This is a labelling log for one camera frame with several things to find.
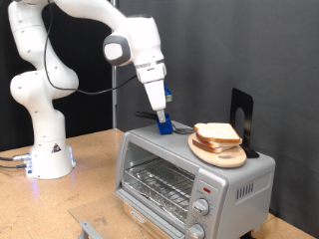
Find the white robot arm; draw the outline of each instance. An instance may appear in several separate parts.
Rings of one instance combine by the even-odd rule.
[[[147,15],[125,17],[107,0],[50,0],[67,14],[101,21],[114,33],[104,42],[104,54],[115,66],[133,63],[144,84],[152,108],[160,122],[165,122],[163,78],[166,74],[160,50],[160,36],[154,19]],[[53,88],[44,68],[44,47],[47,32],[41,12],[47,0],[15,0],[9,6],[11,30],[20,56],[34,65],[37,71],[15,77],[11,83],[13,98],[29,111],[35,134],[30,149],[32,160],[27,162],[27,176],[58,178],[74,166],[66,144],[64,116],[56,111],[52,99],[66,97],[74,91]],[[55,54],[50,42],[47,48],[47,69],[54,86],[76,89],[79,80]]]
[[[125,17],[106,0],[55,0],[64,12],[77,18],[88,18],[105,23],[114,33],[104,42],[106,59],[114,66],[133,63],[137,76],[144,84],[152,108],[159,121],[165,122],[166,75],[160,50],[160,35],[153,17],[143,14]]]

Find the silver toaster oven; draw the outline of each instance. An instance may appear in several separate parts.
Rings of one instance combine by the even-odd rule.
[[[177,127],[188,127],[174,122]],[[187,134],[156,125],[124,134],[116,193],[170,238],[237,239],[267,219],[275,161],[260,153],[237,168],[196,157]]]

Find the power cord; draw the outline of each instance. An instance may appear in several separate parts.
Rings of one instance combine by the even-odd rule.
[[[0,167],[4,167],[4,168],[24,168],[24,167],[27,167],[27,164],[20,164],[20,165],[16,165],[16,166],[4,166],[4,165],[0,165]]]
[[[0,157],[0,160],[2,161],[13,161],[12,157]]]
[[[102,94],[102,93],[106,93],[106,92],[110,92],[110,91],[116,90],[117,88],[122,87],[123,85],[125,85],[128,82],[130,82],[132,79],[134,79],[136,77],[136,76],[133,76],[133,77],[129,78],[127,81],[125,81],[124,83],[122,83],[118,87],[110,88],[110,89],[107,89],[107,90],[104,90],[104,91],[100,91],[100,92],[95,92],[95,93],[88,93],[88,92],[84,92],[84,91],[81,91],[81,90],[78,90],[78,89],[65,89],[65,88],[59,88],[59,87],[54,86],[52,84],[51,80],[50,80],[50,77],[49,77],[49,74],[48,74],[48,69],[47,69],[47,47],[48,47],[49,35],[50,35],[50,32],[51,32],[51,27],[52,27],[52,22],[53,22],[53,12],[52,12],[52,6],[51,6],[51,3],[50,3],[50,0],[48,0],[48,3],[49,3],[49,8],[50,8],[50,26],[49,26],[49,30],[48,30],[48,34],[47,34],[46,44],[45,44],[45,47],[44,47],[44,69],[46,71],[46,75],[47,75],[48,81],[49,81],[50,85],[53,88],[58,89],[58,90],[62,90],[62,91],[75,91],[75,92],[82,93],[82,94],[85,94],[85,95],[88,95],[88,96],[96,96],[96,95],[99,95],[99,94]]]

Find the bread slice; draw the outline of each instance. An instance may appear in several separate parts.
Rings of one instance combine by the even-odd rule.
[[[216,141],[201,141],[198,137],[197,137],[197,133],[195,134],[195,136],[193,137],[194,140],[196,140],[198,143],[203,144],[204,146],[208,146],[208,147],[233,147],[236,145],[240,145],[242,144],[242,139],[240,139],[240,142],[216,142]]]
[[[211,122],[206,125],[200,124],[196,127],[196,132],[201,141],[240,143],[241,140],[229,123]]]
[[[195,138],[192,139],[192,144],[195,145],[196,147],[201,148],[202,150],[209,151],[209,152],[214,152],[214,153],[220,153],[220,152],[223,152],[225,150],[228,150],[228,149],[231,149],[231,148],[234,147],[234,146],[209,147],[209,146],[206,146],[206,145],[202,144],[199,140],[197,140]]]
[[[193,130],[194,130],[195,132],[198,132],[198,130],[199,130],[200,128],[206,128],[206,127],[207,127],[206,123],[198,122],[197,124],[195,124],[195,125],[193,126]]]

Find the wooden cutting board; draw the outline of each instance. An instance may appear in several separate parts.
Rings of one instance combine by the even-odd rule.
[[[221,153],[213,153],[205,151],[192,144],[192,140],[196,137],[195,133],[188,138],[188,145],[192,152],[200,159],[219,167],[238,167],[245,163],[246,153],[241,146],[233,147]]]

